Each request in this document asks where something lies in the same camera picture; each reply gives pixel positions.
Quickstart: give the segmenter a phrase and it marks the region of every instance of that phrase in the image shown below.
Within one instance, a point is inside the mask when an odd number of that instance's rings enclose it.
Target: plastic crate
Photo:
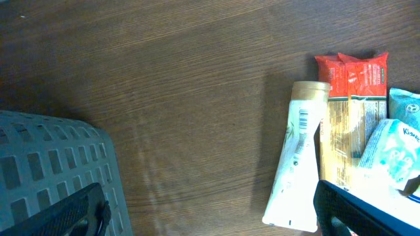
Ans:
[[[133,235],[106,132],[83,121],[0,110],[0,231],[93,182],[110,202],[106,235]]]

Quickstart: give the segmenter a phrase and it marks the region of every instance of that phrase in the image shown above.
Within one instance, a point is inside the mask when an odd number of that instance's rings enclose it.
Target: tube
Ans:
[[[318,184],[314,135],[327,109],[329,84],[294,82],[287,130],[262,222],[315,232],[314,194]]]

